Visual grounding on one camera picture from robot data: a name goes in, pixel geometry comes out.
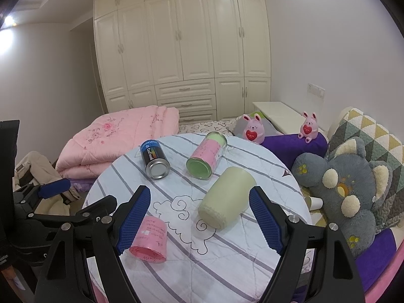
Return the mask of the pink bunny plush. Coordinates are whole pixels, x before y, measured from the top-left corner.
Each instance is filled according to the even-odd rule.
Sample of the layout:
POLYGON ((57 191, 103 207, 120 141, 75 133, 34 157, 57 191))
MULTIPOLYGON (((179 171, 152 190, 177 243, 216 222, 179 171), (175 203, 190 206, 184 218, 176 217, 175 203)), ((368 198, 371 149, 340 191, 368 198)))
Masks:
POLYGON ((317 116, 314 112, 311 114, 303 112, 303 117, 305 118, 305 121, 300 127, 298 138, 304 139, 306 144, 309 144, 318 136, 319 127, 317 123, 317 116))
POLYGON ((262 144, 265 139, 265 128, 259 114, 255 113, 252 117, 247 114, 242 116, 247 124, 242 132, 242 138, 255 144, 262 144))

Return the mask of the pale green plastic cup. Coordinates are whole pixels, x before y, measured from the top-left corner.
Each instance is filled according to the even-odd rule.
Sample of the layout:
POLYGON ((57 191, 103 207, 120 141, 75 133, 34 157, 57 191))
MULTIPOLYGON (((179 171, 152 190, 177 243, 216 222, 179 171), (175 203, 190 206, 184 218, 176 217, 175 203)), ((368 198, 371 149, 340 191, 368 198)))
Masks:
POLYGON ((227 168, 198 206, 199 216, 213 228, 227 228, 248 208, 249 192, 255 186, 256 180, 249 172, 227 168))

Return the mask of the purple blanket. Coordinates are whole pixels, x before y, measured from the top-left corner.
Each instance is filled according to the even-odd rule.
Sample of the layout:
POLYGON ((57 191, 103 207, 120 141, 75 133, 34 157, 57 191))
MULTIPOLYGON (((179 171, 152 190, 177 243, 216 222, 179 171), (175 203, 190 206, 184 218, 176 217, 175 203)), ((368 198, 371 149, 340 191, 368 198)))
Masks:
POLYGON ((327 152, 328 142, 323 134, 309 144, 304 139, 299 139, 296 133, 289 135, 273 135, 265 137, 263 147, 271 151, 289 170, 291 170, 296 158, 303 153, 313 153, 324 157, 327 152))

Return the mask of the left pink bunny plush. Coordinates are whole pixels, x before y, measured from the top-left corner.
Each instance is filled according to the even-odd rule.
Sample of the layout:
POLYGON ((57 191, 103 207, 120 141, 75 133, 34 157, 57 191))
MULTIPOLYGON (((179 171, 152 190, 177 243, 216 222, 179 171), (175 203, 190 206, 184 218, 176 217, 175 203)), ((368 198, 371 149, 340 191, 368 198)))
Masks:
POLYGON ((242 132, 242 138, 255 144, 262 144, 265 139, 265 128, 259 114, 255 113, 252 117, 247 114, 242 116, 247 124, 242 132))

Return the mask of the pink green glass jar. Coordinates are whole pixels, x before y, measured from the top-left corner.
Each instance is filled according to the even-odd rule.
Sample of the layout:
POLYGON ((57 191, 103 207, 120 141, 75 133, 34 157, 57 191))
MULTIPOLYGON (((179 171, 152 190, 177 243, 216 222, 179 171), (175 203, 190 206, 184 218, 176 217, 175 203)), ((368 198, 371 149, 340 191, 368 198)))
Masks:
POLYGON ((194 178, 208 180, 215 172, 226 147, 227 139, 223 134, 209 132, 187 160, 188 173, 194 178))

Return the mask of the grey elephant plush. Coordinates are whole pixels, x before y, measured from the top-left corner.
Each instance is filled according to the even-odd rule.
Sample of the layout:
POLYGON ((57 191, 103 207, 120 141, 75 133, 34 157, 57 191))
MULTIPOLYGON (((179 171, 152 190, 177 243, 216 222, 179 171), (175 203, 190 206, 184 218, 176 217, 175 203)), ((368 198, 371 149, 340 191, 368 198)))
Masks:
POLYGON ((311 196, 322 200, 327 221, 339 226, 354 257, 372 245, 375 213, 390 189, 392 168, 385 161, 368 161, 363 139, 346 140, 327 159, 303 153, 291 172, 311 196))

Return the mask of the cream white wardrobe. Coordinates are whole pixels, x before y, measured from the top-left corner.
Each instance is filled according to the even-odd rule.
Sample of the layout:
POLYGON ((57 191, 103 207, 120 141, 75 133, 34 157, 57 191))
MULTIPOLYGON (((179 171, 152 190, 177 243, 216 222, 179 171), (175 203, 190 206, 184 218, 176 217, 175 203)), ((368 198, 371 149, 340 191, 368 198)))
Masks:
POLYGON ((269 101, 265 0, 94 0, 93 11, 109 112, 176 107, 191 123, 269 101))

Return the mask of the blue black metal can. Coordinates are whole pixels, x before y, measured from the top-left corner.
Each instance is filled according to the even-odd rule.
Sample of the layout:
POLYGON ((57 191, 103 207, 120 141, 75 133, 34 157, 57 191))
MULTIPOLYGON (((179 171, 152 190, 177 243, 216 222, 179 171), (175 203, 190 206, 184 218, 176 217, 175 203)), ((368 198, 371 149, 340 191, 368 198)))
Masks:
POLYGON ((162 179, 170 171, 168 162, 157 140, 146 140, 140 145, 140 152, 145 165, 146 175, 150 179, 162 179))

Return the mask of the right pink bunny plush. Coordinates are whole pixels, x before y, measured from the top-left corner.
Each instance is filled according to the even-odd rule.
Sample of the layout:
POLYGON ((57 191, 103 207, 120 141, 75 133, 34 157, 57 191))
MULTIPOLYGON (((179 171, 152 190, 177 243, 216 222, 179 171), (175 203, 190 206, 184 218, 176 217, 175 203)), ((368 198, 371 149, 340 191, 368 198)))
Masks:
POLYGON ((311 114, 303 112, 303 117, 305 118, 305 121, 300 127, 298 138, 304 139, 306 144, 309 144, 318 136, 319 127, 317 123, 317 116, 314 112, 311 114))

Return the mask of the small white paper cup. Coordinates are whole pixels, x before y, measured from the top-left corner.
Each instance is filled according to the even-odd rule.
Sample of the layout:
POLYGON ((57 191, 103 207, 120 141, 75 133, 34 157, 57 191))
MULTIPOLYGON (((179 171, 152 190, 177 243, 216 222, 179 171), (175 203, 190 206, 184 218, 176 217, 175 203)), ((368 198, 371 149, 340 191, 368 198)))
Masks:
POLYGON ((323 200, 317 197, 306 196, 305 202, 310 211, 322 209, 323 206, 323 200))

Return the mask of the white purple striped quilt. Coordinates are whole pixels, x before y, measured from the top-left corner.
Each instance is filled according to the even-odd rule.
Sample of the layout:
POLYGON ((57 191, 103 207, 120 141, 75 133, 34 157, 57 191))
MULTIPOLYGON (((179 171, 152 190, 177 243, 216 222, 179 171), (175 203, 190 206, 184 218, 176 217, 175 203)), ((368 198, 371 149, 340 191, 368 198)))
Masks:
POLYGON ((145 173, 138 148, 119 157, 95 181, 86 204, 111 195, 126 203, 139 186, 151 192, 148 214, 167 226, 167 258, 151 263, 130 252, 121 256, 138 297, 143 302, 257 302, 279 255, 270 249, 251 210, 219 231, 198 216, 198 205, 216 179, 229 167, 247 171, 269 199, 287 214, 311 222, 303 194, 286 166, 267 148, 230 137, 212 178, 187 173, 186 162, 203 140, 199 133, 160 138, 170 172, 159 180, 145 173))

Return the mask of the triangle pattern quilted cushion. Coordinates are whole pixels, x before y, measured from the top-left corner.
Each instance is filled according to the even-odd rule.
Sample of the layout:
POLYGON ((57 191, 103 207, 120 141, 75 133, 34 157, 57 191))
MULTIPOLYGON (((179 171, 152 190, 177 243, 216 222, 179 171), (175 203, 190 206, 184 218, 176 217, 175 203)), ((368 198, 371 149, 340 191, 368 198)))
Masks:
POLYGON ((329 131, 327 156, 350 138, 365 143, 367 161, 385 161, 392 168, 392 183, 382 206, 374 213, 377 232, 394 227, 403 218, 403 144, 383 125, 363 111, 350 107, 342 112, 336 130, 329 131))

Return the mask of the pink clear plastic cup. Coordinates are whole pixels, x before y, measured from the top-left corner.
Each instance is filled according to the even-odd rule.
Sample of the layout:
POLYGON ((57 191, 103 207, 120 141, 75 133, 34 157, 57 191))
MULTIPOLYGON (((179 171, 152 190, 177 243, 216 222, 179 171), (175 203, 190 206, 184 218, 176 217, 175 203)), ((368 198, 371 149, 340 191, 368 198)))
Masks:
POLYGON ((166 261, 166 243, 166 224, 157 217, 147 215, 138 229, 130 253, 142 261, 163 263, 166 261))

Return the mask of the white wall switch plate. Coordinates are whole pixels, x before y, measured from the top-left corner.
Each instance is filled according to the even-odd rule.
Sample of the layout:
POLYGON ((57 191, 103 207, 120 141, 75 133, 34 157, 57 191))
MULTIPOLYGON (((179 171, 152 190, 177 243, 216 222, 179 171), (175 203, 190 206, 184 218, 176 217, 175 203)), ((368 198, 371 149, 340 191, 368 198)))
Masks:
POLYGON ((317 96, 318 98, 324 98, 325 89, 314 84, 308 84, 308 93, 317 96))

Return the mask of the beige jacket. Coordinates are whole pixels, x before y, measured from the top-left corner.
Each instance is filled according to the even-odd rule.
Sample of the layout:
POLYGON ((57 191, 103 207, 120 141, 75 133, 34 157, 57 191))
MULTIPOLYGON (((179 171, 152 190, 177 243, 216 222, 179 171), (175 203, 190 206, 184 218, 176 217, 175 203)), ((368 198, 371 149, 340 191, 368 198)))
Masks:
MULTIPOLYGON (((52 166, 46 156, 31 151, 25 155, 14 169, 13 190, 16 191, 26 184, 46 185, 62 177, 52 166)), ((70 187, 51 198, 43 198, 34 212, 42 215, 70 215, 70 203, 80 199, 76 189, 70 187)))

